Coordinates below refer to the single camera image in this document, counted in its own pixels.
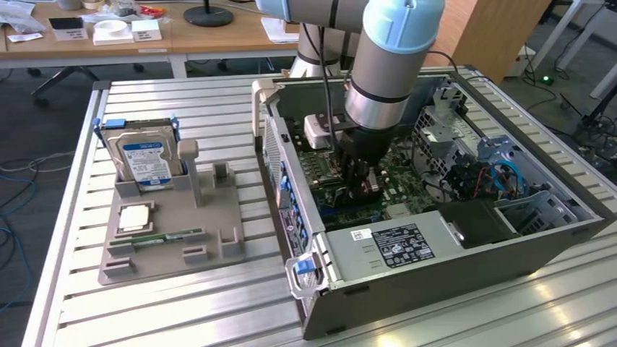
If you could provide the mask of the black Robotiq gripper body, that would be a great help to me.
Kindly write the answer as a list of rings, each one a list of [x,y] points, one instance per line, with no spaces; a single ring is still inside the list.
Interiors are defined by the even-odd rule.
[[[350,160],[364,161],[369,166],[378,165],[385,157],[396,128],[373,130],[364,127],[345,129],[337,145],[337,160],[345,163]]]

